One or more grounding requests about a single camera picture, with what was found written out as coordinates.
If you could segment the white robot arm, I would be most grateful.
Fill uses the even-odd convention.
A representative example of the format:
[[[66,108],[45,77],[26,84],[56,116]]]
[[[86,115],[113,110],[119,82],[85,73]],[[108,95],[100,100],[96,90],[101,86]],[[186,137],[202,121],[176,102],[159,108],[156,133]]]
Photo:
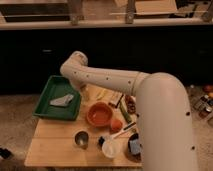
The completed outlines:
[[[175,76],[92,68],[80,51],[60,73],[78,91],[93,84],[136,98],[143,171],[199,171],[188,94]]]

